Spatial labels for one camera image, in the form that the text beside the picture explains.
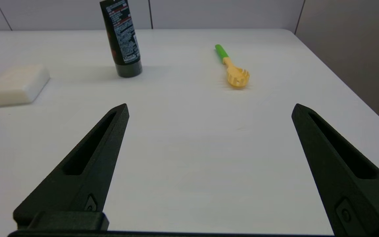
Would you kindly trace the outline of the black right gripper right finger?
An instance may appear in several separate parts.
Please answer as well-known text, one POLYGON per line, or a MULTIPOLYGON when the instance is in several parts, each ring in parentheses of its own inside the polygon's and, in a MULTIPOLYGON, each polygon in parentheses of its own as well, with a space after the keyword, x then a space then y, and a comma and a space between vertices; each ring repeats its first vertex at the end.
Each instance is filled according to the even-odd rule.
POLYGON ((292 120, 335 235, 379 235, 379 168, 318 113, 292 120))

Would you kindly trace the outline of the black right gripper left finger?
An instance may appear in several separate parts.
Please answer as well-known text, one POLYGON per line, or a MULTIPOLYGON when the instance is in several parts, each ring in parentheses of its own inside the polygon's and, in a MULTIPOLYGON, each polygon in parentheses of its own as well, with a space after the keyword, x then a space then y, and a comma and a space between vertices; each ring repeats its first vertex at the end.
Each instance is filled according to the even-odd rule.
POLYGON ((14 210, 18 230, 106 231, 103 213, 128 123, 112 108, 14 210))

